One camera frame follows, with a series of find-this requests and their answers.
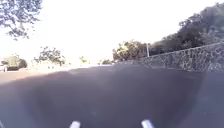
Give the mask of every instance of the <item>gray asphalt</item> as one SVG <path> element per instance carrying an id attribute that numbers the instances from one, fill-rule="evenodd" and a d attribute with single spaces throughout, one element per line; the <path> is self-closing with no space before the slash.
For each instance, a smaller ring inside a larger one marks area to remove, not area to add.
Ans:
<path id="1" fill-rule="evenodd" d="M 115 65 L 0 86 L 5 128 L 223 128 L 224 74 Z"/>

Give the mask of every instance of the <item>sky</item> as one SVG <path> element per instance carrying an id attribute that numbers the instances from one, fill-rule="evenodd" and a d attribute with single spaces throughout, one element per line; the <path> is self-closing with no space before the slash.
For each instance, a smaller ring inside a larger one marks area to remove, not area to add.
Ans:
<path id="1" fill-rule="evenodd" d="M 0 56 L 17 53 L 31 59 L 40 46 L 49 45 L 69 59 L 110 58 L 119 43 L 158 41 L 175 33 L 180 21 L 217 2 L 224 0 L 44 0 L 41 21 L 29 40 L 14 41 L 0 31 Z"/>

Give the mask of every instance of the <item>tree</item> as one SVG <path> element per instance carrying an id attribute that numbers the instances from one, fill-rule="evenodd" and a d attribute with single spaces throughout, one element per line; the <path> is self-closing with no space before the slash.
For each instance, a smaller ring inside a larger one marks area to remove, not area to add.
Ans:
<path id="1" fill-rule="evenodd" d="M 39 58 L 35 58 L 36 62 L 50 61 L 54 64 L 65 64 L 65 57 L 61 54 L 60 50 L 54 47 L 41 47 L 42 52 L 40 52 Z"/>
<path id="2" fill-rule="evenodd" d="M 150 55 L 173 52 L 224 41 L 224 4 L 207 7 L 179 23 L 175 34 L 155 42 Z"/>
<path id="3" fill-rule="evenodd" d="M 113 49 L 113 59 L 117 61 L 138 59 L 146 55 L 146 44 L 134 40 L 124 41 L 122 44 L 119 44 L 117 49 Z"/>
<path id="4" fill-rule="evenodd" d="M 1 0 L 0 27 L 7 29 L 7 34 L 17 39 L 29 38 L 27 32 L 39 21 L 42 0 Z"/>
<path id="5" fill-rule="evenodd" d="M 26 60 L 20 59 L 19 61 L 20 61 L 19 68 L 27 68 L 28 64 L 27 64 Z"/>
<path id="6" fill-rule="evenodd" d="M 112 64 L 112 61 L 110 61 L 109 59 L 105 59 L 102 61 L 102 64 Z"/>
<path id="7" fill-rule="evenodd" d="M 88 60 L 84 56 L 79 57 L 79 59 L 82 61 L 82 63 L 88 62 Z"/>

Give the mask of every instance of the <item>pole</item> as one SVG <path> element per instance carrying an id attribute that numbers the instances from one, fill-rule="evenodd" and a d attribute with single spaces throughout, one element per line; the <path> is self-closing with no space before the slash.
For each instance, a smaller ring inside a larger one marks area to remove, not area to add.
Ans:
<path id="1" fill-rule="evenodd" d="M 147 57 L 149 57 L 149 45 L 148 45 L 148 43 L 146 43 L 146 47 L 147 47 Z"/>

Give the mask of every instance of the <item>retaining wall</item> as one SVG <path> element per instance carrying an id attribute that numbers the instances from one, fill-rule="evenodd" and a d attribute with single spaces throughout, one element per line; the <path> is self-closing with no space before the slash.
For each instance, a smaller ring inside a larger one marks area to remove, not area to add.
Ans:
<path id="1" fill-rule="evenodd" d="M 132 61 L 132 63 L 144 64 L 153 68 L 224 72 L 224 43 L 150 56 Z"/>

